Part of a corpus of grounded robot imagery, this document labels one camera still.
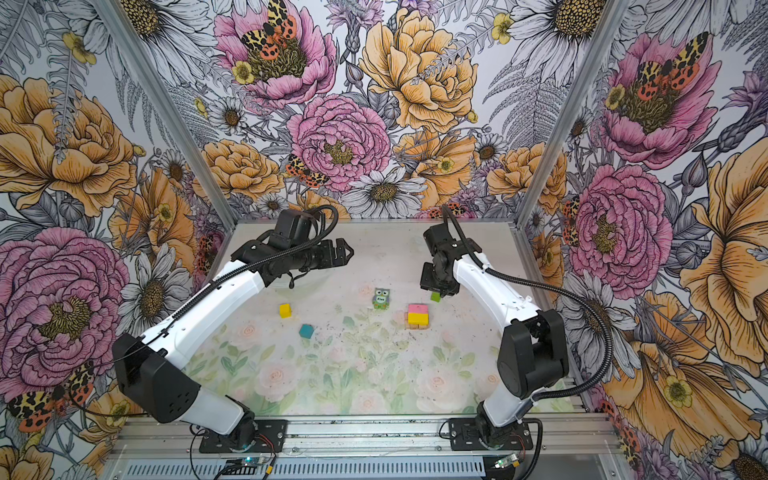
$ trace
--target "floral table mat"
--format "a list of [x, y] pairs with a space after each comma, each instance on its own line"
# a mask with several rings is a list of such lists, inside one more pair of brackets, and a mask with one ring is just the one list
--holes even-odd
[[[238, 309], [185, 371], [257, 415], [474, 412], [500, 382], [501, 333], [469, 292], [436, 303], [419, 288], [427, 226], [340, 224], [331, 237], [355, 249], [347, 266], [312, 272], [292, 290], [277, 280]], [[268, 226], [238, 228], [230, 250]], [[465, 230], [495, 268], [524, 276], [506, 223], [468, 223]], [[372, 308], [375, 288], [390, 289], [387, 310]], [[289, 319], [278, 314], [283, 303], [291, 305]], [[429, 305], [428, 329], [405, 328], [410, 303]], [[311, 339], [299, 336], [305, 323], [314, 327]], [[573, 411], [568, 399], [537, 409]]]

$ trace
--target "mounting plate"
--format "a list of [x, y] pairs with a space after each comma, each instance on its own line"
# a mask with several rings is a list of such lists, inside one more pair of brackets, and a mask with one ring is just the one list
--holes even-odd
[[[467, 452], [468, 450], [491, 450], [480, 441], [480, 433], [475, 426], [475, 419], [449, 419], [449, 432], [451, 436], [451, 450], [454, 452]], [[518, 423], [506, 442], [493, 450], [528, 450], [533, 449], [533, 439], [528, 423]]]
[[[287, 420], [258, 420], [256, 423], [256, 432], [259, 435], [267, 437], [275, 445], [275, 453], [283, 451], [283, 440], [285, 439]], [[203, 441], [200, 442], [200, 453], [232, 453], [235, 452], [232, 445], [227, 441], [227, 437], [207, 430], [203, 434]], [[256, 439], [249, 449], [237, 451], [238, 453], [269, 453], [272, 450], [265, 441]]]

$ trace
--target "yellow block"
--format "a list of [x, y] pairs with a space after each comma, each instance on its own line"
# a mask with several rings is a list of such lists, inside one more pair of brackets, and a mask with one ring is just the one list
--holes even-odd
[[290, 318], [290, 303], [280, 305], [280, 318]]
[[409, 313], [408, 323], [416, 325], [429, 325], [429, 314], [427, 313]]

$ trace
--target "black cable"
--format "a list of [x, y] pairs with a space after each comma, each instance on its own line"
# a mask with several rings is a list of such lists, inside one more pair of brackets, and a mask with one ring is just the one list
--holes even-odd
[[[469, 248], [469, 245], [467, 244], [467, 237], [466, 235], [464, 235], [464, 231], [462, 230], [461, 226], [459, 226], [458, 220], [456, 220], [456, 217], [453, 215], [453, 212], [451, 212], [451, 209], [449, 209], [446, 205], [442, 206], [442, 219], [445, 225], [448, 225], [447, 219], [451, 220], [451, 223], [453, 223], [453, 227], [456, 229], [456, 232], [458, 233], [459, 238], [462, 239], [462, 245], [469, 253], [469, 257], [472, 258], [472, 261], [475, 262], [477, 266], [482, 268], [483, 262], [480, 261], [477, 255], [475, 255], [475, 252], [473, 252]], [[579, 305], [583, 306], [584, 310], [586, 310], [586, 313], [589, 316], [591, 316], [597, 322], [597, 325], [600, 327], [600, 332], [603, 336], [603, 340], [605, 341], [605, 354], [603, 355], [603, 361], [600, 364], [600, 368], [598, 368], [597, 372], [593, 376], [591, 376], [586, 382], [580, 385], [571, 387], [570, 389], [552, 390], [548, 392], [536, 392], [533, 395], [531, 395], [532, 401], [537, 402], [538, 400], [542, 400], [542, 399], [560, 399], [564, 397], [580, 395], [586, 392], [587, 390], [591, 389], [592, 387], [594, 387], [600, 382], [603, 376], [607, 373], [608, 369], [610, 369], [611, 367], [611, 362], [614, 358], [614, 340], [611, 337], [611, 332], [608, 328], [608, 325], [605, 324], [605, 321], [603, 320], [603, 318], [594, 310], [594, 308], [592, 308], [592, 306], [589, 303], [587, 303], [586, 300], [581, 298], [579, 295], [576, 295], [575, 293], [569, 292], [568, 290], [564, 290], [556, 286], [548, 285], [546, 283], [535, 282], [533, 280], [528, 280], [528, 279], [520, 278], [517, 276], [506, 275], [504, 273], [493, 270], [490, 267], [486, 268], [484, 271], [492, 276], [495, 276], [496, 278], [499, 278], [509, 283], [517, 283], [518, 285], [525, 285], [532, 288], [549, 290], [550, 292], [555, 292], [562, 296], [566, 296], [569, 299], [578, 303]]]
[[194, 477], [197, 478], [197, 480], [200, 480], [200, 476], [197, 474], [197, 470], [194, 469], [194, 463], [192, 462], [192, 446], [194, 445], [195, 439], [200, 435], [203, 435], [203, 431], [204, 429], [200, 428], [197, 432], [193, 432], [192, 424], [190, 424], [190, 433], [192, 434], [192, 441], [190, 442], [190, 467], [192, 467], [192, 473], [194, 473]]
[[125, 417], [144, 417], [149, 415], [148, 413], [125, 413], [123, 415], [112, 415], [111, 413], [99, 413], [99, 412], [93, 412], [91, 410], [86, 409], [83, 405], [80, 405], [74, 400], [74, 395], [72, 392], [72, 385], [69, 386], [69, 391], [67, 392], [69, 394], [69, 401], [72, 405], [78, 407], [80, 410], [82, 410], [85, 413], [90, 413], [91, 415], [95, 415], [97, 417], [107, 417], [108, 419], [122, 419]]
[[[218, 289], [218, 288], [219, 288], [219, 287], [220, 287], [220, 286], [221, 286], [223, 283], [227, 282], [228, 280], [231, 280], [231, 279], [233, 279], [235, 276], [238, 276], [238, 275], [240, 275], [241, 273], [243, 273], [243, 272], [246, 272], [246, 271], [248, 271], [248, 270], [250, 270], [250, 269], [256, 268], [257, 266], [261, 266], [261, 265], [263, 265], [263, 264], [265, 264], [265, 263], [269, 263], [269, 262], [271, 262], [271, 261], [273, 261], [273, 260], [277, 260], [278, 258], [282, 258], [282, 257], [285, 257], [285, 256], [287, 256], [287, 255], [290, 255], [290, 254], [292, 254], [292, 253], [298, 252], [299, 250], [304, 250], [304, 249], [306, 249], [307, 247], [311, 247], [312, 245], [314, 245], [314, 244], [316, 244], [316, 243], [320, 243], [320, 241], [321, 241], [323, 238], [325, 238], [325, 237], [327, 237], [328, 235], [330, 235], [330, 233], [331, 233], [331, 232], [333, 231], [333, 229], [336, 227], [336, 224], [339, 222], [339, 211], [338, 211], [338, 210], [337, 210], [337, 209], [336, 209], [336, 208], [335, 208], [333, 205], [320, 205], [319, 207], [315, 207], [315, 208], [312, 208], [312, 209], [310, 209], [310, 210], [307, 210], [307, 212], [309, 212], [309, 213], [313, 214], [313, 213], [315, 213], [315, 212], [318, 212], [318, 211], [321, 211], [321, 210], [330, 210], [330, 211], [331, 211], [331, 213], [333, 214], [333, 221], [331, 221], [331, 224], [330, 224], [330, 226], [328, 227], [328, 230], [322, 230], [322, 229], [321, 229], [321, 231], [319, 232], [319, 234], [318, 234], [318, 235], [316, 235], [316, 236], [315, 236], [315, 237], [313, 237], [313, 238], [310, 238], [309, 240], [307, 240], [307, 241], [306, 241], [306, 242], [304, 242], [304, 243], [301, 243], [300, 245], [296, 245], [295, 247], [291, 247], [291, 248], [289, 248], [289, 249], [283, 250], [282, 252], [278, 252], [278, 253], [275, 253], [274, 255], [271, 255], [271, 256], [269, 256], [269, 257], [267, 257], [267, 258], [265, 258], [265, 259], [259, 260], [259, 261], [257, 261], [257, 262], [248, 263], [247, 265], [243, 265], [243, 266], [241, 266], [241, 267], [238, 267], [238, 268], [236, 268], [235, 270], [232, 270], [231, 272], [225, 273], [224, 275], [222, 275], [222, 276], [219, 276], [219, 277], [217, 277], [217, 278], [215, 278], [215, 279], [211, 280], [211, 281], [210, 281], [210, 283], [208, 283], [208, 285], [207, 285], [205, 288], [203, 288], [201, 291], [197, 292], [197, 293], [196, 293], [196, 294], [195, 294], [195, 295], [194, 295], [192, 298], [190, 298], [190, 299], [189, 299], [189, 300], [188, 300], [188, 301], [187, 301], [187, 302], [186, 302], [184, 305], [182, 305], [182, 306], [181, 306], [181, 308], [179, 308], [179, 310], [177, 310], [176, 312], [174, 312], [174, 313], [172, 313], [172, 314], [170, 315], [170, 317], [171, 317], [171, 319], [172, 319], [172, 320], [171, 320], [171, 322], [168, 324], [168, 326], [166, 326], [165, 328], [163, 328], [163, 329], [160, 331], [160, 333], [158, 333], [158, 334], [157, 334], [157, 335], [156, 335], [156, 336], [155, 336], [155, 337], [154, 337], [152, 340], [150, 340], [149, 342], [147, 342], [147, 343], [145, 343], [144, 345], [140, 346], [140, 347], [139, 347], [139, 348], [137, 348], [136, 350], [134, 350], [134, 351], [132, 351], [132, 352], [128, 353], [127, 355], [123, 355], [123, 356], [122, 356], [122, 357], [120, 357], [119, 359], [112, 359], [112, 360], [110, 360], [110, 361], [108, 361], [108, 362], [103, 362], [103, 363], [100, 363], [100, 364], [98, 364], [98, 365], [95, 365], [95, 366], [93, 366], [92, 368], [93, 368], [93, 369], [96, 369], [96, 368], [98, 368], [98, 367], [101, 367], [101, 366], [106, 366], [106, 365], [110, 365], [110, 364], [112, 364], [112, 363], [116, 363], [116, 362], [119, 362], [119, 361], [121, 361], [121, 360], [125, 360], [125, 359], [126, 359], [126, 358], [128, 358], [129, 356], [131, 356], [131, 355], [134, 355], [134, 354], [136, 354], [136, 353], [140, 352], [142, 349], [145, 349], [145, 348], [147, 348], [147, 347], [148, 347], [150, 344], [152, 344], [152, 342], [154, 342], [155, 340], [157, 340], [157, 339], [161, 338], [162, 336], [166, 335], [166, 334], [167, 334], [167, 332], [168, 332], [168, 330], [169, 330], [169, 329], [170, 329], [170, 328], [171, 328], [171, 327], [172, 327], [172, 326], [173, 326], [173, 325], [174, 325], [174, 324], [175, 324], [175, 323], [176, 323], [176, 322], [177, 322], [177, 321], [178, 321], [178, 320], [179, 320], [179, 319], [180, 319], [182, 316], [184, 316], [184, 314], [186, 314], [187, 312], [189, 312], [190, 310], [192, 310], [192, 307], [194, 307], [195, 305], [197, 305], [197, 304], [198, 304], [198, 303], [199, 303], [199, 302], [200, 302], [200, 301], [201, 301], [203, 298], [205, 298], [205, 297], [206, 297], [206, 296], [207, 296], [209, 293], [211, 293], [211, 292], [213, 292], [214, 290]], [[263, 237], [263, 238], [266, 238], [266, 237], [268, 237], [268, 236], [269, 236], [269, 234], [267, 234], [267, 235], [265, 236], [265, 235], [264, 235], [265, 233], [267, 233], [267, 232], [264, 232], [264, 233], [262, 233], [262, 235], [261, 235], [261, 236], [259, 236], [259, 238], [262, 238], [262, 237]]]
[[438, 435], [438, 437], [440, 437], [440, 438], [441, 438], [441, 439], [443, 439], [443, 440], [450, 440], [450, 439], [451, 439], [450, 435], [449, 435], [449, 436], [447, 436], [447, 437], [444, 437], [444, 436], [442, 436], [442, 428], [445, 426], [445, 424], [446, 424], [446, 423], [448, 423], [448, 420], [445, 420], [445, 421], [442, 423], [442, 425], [440, 425], [440, 428], [439, 428], [439, 429], [437, 429], [437, 435]]

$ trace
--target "flower bud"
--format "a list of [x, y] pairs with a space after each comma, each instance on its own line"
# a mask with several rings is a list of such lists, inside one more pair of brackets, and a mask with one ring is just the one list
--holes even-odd
[[707, 182], [707, 176], [707, 162], [704, 161], [704, 154], [699, 154], [683, 170], [680, 181], [683, 184], [684, 194], [690, 195], [693, 193], [694, 188], [704, 185]]

